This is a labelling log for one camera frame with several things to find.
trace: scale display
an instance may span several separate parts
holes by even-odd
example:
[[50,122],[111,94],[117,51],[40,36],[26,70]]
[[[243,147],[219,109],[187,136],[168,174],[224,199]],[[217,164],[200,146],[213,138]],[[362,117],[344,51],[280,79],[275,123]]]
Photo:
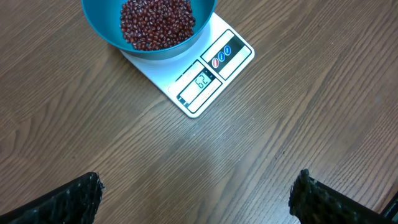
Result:
[[122,53],[190,118],[201,115],[254,58],[254,49],[215,13],[199,39],[174,58]]

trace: red button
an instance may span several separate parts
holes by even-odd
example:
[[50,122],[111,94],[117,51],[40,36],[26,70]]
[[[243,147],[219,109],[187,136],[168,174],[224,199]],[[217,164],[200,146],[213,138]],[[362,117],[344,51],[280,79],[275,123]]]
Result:
[[218,61],[217,58],[213,58],[213,60],[211,61],[211,64],[212,64],[213,68],[218,68],[218,65],[220,64],[220,62]]

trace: blue button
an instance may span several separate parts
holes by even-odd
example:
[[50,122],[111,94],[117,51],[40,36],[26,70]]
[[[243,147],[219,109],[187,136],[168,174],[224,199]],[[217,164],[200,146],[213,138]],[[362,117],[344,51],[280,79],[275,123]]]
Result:
[[224,47],[224,53],[225,53],[225,55],[230,55],[231,54],[231,47],[229,47],[228,45],[226,45],[225,47]]
[[225,54],[223,52],[218,53],[218,60],[220,60],[220,62],[224,62]]

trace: brown tabletop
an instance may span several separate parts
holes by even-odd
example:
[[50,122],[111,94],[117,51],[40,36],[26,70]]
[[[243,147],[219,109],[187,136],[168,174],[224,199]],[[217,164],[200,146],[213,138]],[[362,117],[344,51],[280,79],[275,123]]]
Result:
[[377,212],[398,191],[398,1],[220,0],[256,57],[198,119],[79,0],[0,11],[0,213],[88,171],[96,223],[295,223],[303,168]]

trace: blue bowl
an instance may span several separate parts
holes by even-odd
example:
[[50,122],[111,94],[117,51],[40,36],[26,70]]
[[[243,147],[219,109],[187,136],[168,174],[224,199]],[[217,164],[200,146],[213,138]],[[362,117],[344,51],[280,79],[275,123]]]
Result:
[[192,14],[196,19],[193,35],[167,49],[141,51],[126,43],[119,27],[120,11],[125,2],[127,0],[81,0],[81,5],[88,22],[104,40],[132,56],[149,60],[171,58],[189,49],[199,39],[216,7],[216,0],[191,0]]

